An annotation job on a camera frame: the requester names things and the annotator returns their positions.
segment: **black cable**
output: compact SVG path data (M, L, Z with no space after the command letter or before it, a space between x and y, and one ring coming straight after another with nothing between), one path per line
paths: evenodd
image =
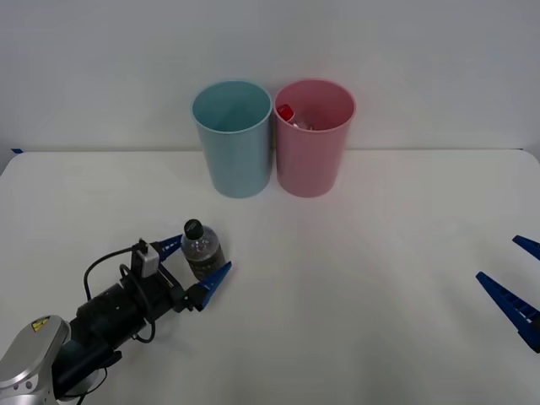
M90 301L92 300L92 294L90 293L90 287L88 286L88 276L92 270L94 270L94 267L96 267L101 262L104 262L107 259L110 259L111 257L121 255L123 253L128 253L129 251L133 251L132 247L128 247L126 249L122 249L121 251L113 251L112 253L109 253L108 255L103 256L101 259L96 260L93 262L90 267L84 272L83 277L83 284L84 284L84 292L86 293L86 300Z
M120 274L125 277L125 273L133 281L133 285L135 285L135 288L137 289L139 295L141 296L141 299L143 300L144 306L146 307L146 319L148 320L148 323L150 324L150 337L148 339L140 337L138 336L138 334L135 335L134 339L139 341L140 343L150 343L154 340L154 337L155 337L155 320L154 320L154 316L152 315L152 306L150 305L150 301L148 297L144 293L143 288L138 283L137 278L133 275L132 271L125 264L121 264Z
M103 385L103 383L105 382L105 380L107 379L107 377L109 376L109 372L107 371L107 369L102 369L102 370L105 372L105 375L103 376L103 379L100 381L100 384L98 384L97 386L92 388L90 391L86 391L84 394L81 394L81 395L64 395L64 396L62 396L62 398L79 398L79 400L77 402L77 405L81 404L83 402L83 400L84 400L84 397L91 394L92 392L97 390L99 387L101 387Z

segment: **black bottle cap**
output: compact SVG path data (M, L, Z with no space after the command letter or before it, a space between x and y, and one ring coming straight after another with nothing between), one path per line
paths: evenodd
M197 240L204 234L203 224L198 219L190 219L184 225L184 235L187 239Z

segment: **warning label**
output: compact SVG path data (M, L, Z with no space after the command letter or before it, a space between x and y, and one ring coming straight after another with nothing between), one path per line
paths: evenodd
M32 329L34 329L34 332L38 332L43 325L49 321L50 316L46 316L45 318L38 319L37 321L32 322Z

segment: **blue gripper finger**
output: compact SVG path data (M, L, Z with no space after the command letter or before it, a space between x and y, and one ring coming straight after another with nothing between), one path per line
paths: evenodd
M518 246L528 251L529 253L531 253L538 260L540 260L540 243L535 242L534 240L524 238L523 236L519 236L519 235L516 235L516 237L514 237L512 241L516 243Z
M159 243L161 248L161 253L159 254L159 259L164 262L167 257L172 255L175 251L180 249L182 235L173 236L172 238L162 240Z
M229 272L230 268L232 267L232 263L228 262L225 264L222 268L219 268L212 274L210 274L208 277L206 277L203 281L200 281L198 284L202 287L204 287L208 292L204 296L204 300L202 301L202 307L204 308L207 303L212 298L212 295L216 292L221 282L224 280L225 276Z
M478 273L476 278L514 324L523 340L532 350L540 353L540 312L483 272Z

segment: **red object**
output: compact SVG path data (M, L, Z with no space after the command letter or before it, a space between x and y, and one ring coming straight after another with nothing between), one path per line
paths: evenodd
M276 110L286 122L290 122L294 117L294 111L288 104L280 105Z

